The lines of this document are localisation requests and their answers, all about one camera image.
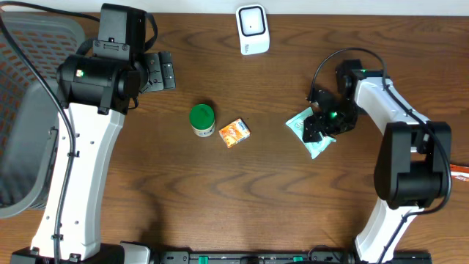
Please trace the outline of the mint green tissue pack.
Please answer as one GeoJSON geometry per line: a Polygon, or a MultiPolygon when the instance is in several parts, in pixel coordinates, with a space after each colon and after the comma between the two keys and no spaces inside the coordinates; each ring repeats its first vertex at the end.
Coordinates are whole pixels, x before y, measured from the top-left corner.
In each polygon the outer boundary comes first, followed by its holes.
{"type": "Polygon", "coordinates": [[[330,143],[336,142],[333,137],[330,136],[321,136],[318,142],[304,142],[303,141],[303,134],[304,134],[304,121],[307,117],[313,115],[312,108],[308,107],[307,109],[303,110],[299,114],[296,114],[290,120],[287,120],[285,125],[292,130],[292,132],[299,138],[299,140],[303,143],[305,148],[311,154],[311,158],[315,159],[320,153],[322,153],[330,143]]]}

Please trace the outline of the green lidded white jar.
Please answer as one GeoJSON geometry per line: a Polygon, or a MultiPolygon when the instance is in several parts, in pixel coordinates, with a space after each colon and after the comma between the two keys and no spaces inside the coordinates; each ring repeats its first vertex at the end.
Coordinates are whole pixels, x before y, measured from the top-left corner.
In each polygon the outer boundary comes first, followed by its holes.
{"type": "Polygon", "coordinates": [[[208,137],[215,131],[215,112],[207,104],[195,105],[190,112],[190,124],[199,137],[208,137]]]}

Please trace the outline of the orange small snack box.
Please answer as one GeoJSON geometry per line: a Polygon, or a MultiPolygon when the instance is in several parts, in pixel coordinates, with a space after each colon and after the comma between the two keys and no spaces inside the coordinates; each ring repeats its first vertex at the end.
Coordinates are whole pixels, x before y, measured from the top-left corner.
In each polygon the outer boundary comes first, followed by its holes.
{"type": "Polygon", "coordinates": [[[220,129],[219,135],[222,138],[224,144],[231,148],[236,144],[239,144],[241,141],[247,139],[251,132],[248,126],[240,118],[229,123],[224,128],[220,129]]]}

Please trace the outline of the orange red snack bar packet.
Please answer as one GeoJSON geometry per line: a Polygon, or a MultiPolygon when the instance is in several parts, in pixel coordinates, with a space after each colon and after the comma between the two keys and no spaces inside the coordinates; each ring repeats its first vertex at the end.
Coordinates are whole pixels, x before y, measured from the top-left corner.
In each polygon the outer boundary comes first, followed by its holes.
{"type": "Polygon", "coordinates": [[[456,180],[469,181],[469,168],[467,166],[460,166],[451,164],[451,176],[456,180]]]}

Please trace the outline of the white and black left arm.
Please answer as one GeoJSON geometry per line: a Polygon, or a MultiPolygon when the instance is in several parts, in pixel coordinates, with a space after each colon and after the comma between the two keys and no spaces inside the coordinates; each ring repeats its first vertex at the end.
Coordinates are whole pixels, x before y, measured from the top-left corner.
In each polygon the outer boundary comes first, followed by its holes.
{"type": "Polygon", "coordinates": [[[98,36],[90,47],[66,58],[49,96],[59,115],[56,159],[48,200],[29,247],[12,263],[141,263],[158,261],[149,246],[101,241],[100,213],[111,154],[125,116],[145,92],[173,89],[171,54],[152,52],[146,28],[153,15],[104,4],[98,36]]]}

